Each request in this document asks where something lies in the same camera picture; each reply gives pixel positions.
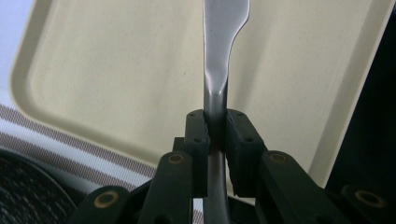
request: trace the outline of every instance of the tray rim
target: tray rim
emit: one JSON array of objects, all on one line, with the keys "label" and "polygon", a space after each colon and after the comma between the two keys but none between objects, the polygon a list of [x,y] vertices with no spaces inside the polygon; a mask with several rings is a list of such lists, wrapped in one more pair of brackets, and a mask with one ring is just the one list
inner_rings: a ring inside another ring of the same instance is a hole
[{"label": "tray rim", "polygon": [[[353,77],[343,77],[343,81],[341,82],[341,87],[339,91],[336,94],[336,100],[334,105],[332,106],[332,110],[330,113],[330,116],[327,119],[326,122],[326,127],[323,131],[323,135],[321,136],[321,139],[319,141],[319,146],[318,148],[321,148],[321,150],[316,150],[315,157],[312,161],[312,164],[310,166],[310,169],[308,173],[311,175],[311,177],[319,184],[320,186],[324,187],[327,183],[327,180],[330,176],[332,166],[335,162],[338,150],[342,144],[343,138],[345,136],[345,133],[347,131],[347,126],[348,123],[350,122],[350,119],[352,117],[353,111],[355,109],[356,103],[359,100],[359,95],[361,93],[361,89],[363,87],[364,81],[367,77],[368,71],[370,69],[371,63],[374,59],[376,49],[379,45],[379,42],[381,40],[382,34],[385,31],[385,27],[388,22],[389,15],[393,9],[395,0],[388,0],[388,1],[372,1],[370,5],[370,12],[371,14],[369,16],[375,17],[375,11],[376,10],[381,10],[381,11],[387,11],[387,13],[378,16],[374,18],[376,22],[378,22],[380,25],[375,26],[375,32],[373,30],[367,30],[367,36],[363,38],[359,38],[359,43],[357,45],[362,45],[365,43],[365,39],[369,39],[369,41],[372,43],[371,48],[370,48],[370,53],[366,54],[366,57],[362,57],[362,54],[357,48],[354,48],[354,52],[352,54],[351,60],[364,60],[366,66],[364,68],[361,68],[361,74],[359,78],[359,83],[354,83],[352,82]],[[27,100],[27,98],[21,97],[22,94],[25,96],[28,96],[28,93],[26,89],[19,89],[18,86],[24,86],[23,83],[21,84],[21,80],[18,80],[16,76],[20,73],[25,73],[27,74],[30,69],[30,65],[33,62],[33,59],[35,57],[35,48],[37,47],[38,41],[40,39],[40,36],[42,35],[42,29],[45,26],[46,18],[48,17],[49,14],[46,13],[37,13],[42,12],[43,10],[48,10],[50,11],[50,6],[52,4],[52,1],[50,0],[43,0],[43,1],[38,1],[34,0],[32,3],[32,8],[31,12],[29,15],[29,22],[26,24],[22,39],[19,45],[18,49],[18,56],[14,60],[11,76],[9,79],[9,91],[10,91],[10,96],[12,98],[12,101],[14,105],[17,107],[17,109],[28,119],[33,120],[36,123],[39,123],[43,126],[50,127],[51,129],[54,129],[58,132],[61,133],[67,133],[73,137],[76,137],[78,139],[82,139],[84,141],[87,141],[93,145],[97,145],[99,147],[103,147],[107,150],[116,152],[118,154],[121,154],[122,156],[131,158],[133,160],[143,162],[147,165],[156,166],[155,161],[146,161],[143,160],[139,156],[132,156],[130,154],[124,153],[121,150],[116,150],[114,147],[109,147],[106,144],[93,141],[90,138],[87,138],[85,136],[81,136],[77,133],[74,133],[70,131],[70,129],[57,125],[54,125],[53,121],[56,120],[55,118],[52,118],[51,116],[46,116],[46,114],[43,112],[45,111],[40,111],[37,109],[35,105],[33,105],[30,101]],[[31,36],[34,37],[34,41],[36,42],[35,45],[31,45],[32,43],[32,38]],[[347,71],[351,71],[351,73],[356,73],[359,71],[356,71],[359,69],[354,69],[353,66],[348,66]],[[352,83],[352,88],[348,86],[346,83]],[[348,99],[346,101],[340,101],[341,97],[345,97],[346,92],[349,92]],[[341,130],[341,132],[338,132],[336,136],[334,136],[336,130]],[[319,157],[326,157],[326,161],[320,161],[318,158]],[[323,175],[320,171],[326,170],[327,174]]]}]

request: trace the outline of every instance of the black clamp jaw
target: black clamp jaw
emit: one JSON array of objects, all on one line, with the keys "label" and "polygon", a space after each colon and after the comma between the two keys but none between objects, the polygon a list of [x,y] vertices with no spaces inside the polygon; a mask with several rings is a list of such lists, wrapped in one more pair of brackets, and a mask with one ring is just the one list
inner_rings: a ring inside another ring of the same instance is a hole
[{"label": "black clamp jaw", "polygon": [[[396,223],[394,201],[376,189],[347,186],[341,195],[321,189],[292,156],[269,151],[244,113],[229,109],[226,122],[233,193],[256,198],[255,206],[229,199],[233,223]],[[175,138],[152,180],[132,192],[94,191],[69,223],[192,223],[192,199],[207,196],[209,144],[203,110],[190,112],[185,137]]]}]

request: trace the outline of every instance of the dark background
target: dark background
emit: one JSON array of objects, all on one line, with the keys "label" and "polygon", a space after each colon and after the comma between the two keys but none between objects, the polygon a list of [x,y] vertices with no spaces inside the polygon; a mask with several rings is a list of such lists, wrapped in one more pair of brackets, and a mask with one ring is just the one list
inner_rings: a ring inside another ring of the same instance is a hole
[{"label": "dark background", "polygon": [[326,189],[349,184],[396,198],[396,12],[389,18]]}]

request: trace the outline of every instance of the beige tray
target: beige tray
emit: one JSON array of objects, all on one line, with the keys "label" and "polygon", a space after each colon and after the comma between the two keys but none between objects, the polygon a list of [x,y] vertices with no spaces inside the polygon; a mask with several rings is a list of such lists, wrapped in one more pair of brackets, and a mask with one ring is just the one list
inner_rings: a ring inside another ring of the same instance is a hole
[{"label": "beige tray", "polygon": [[[392,0],[251,1],[229,107],[324,186]],[[28,118],[155,165],[203,107],[202,1],[36,0],[10,79]]]}]

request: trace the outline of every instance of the metal screw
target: metal screw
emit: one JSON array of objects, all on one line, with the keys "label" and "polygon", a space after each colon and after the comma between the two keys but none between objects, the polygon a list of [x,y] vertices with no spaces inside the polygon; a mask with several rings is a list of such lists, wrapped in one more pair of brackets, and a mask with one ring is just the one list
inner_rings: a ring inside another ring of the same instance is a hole
[{"label": "metal screw", "polygon": [[184,161],[184,157],[180,154],[174,154],[168,157],[168,161],[172,164],[181,164]]},{"label": "metal screw", "polygon": [[107,208],[119,200],[119,194],[114,190],[101,193],[95,198],[93,204],[97,208]]},{"label": "metal screw", "polygon": [[270,154],[271,161],[278,162],[278,163],[286,163],[288,162],[288,158],[279,153],[271,153]]},{"label": "metal screw", "polygon": [[365,203],[366,205],[369,205],[371,207],[382,208],[387,206],[387,203],[384,199],[370,191],[366,191],[363,189],[357,190],[355,192],[355,197],[362,203]]}]

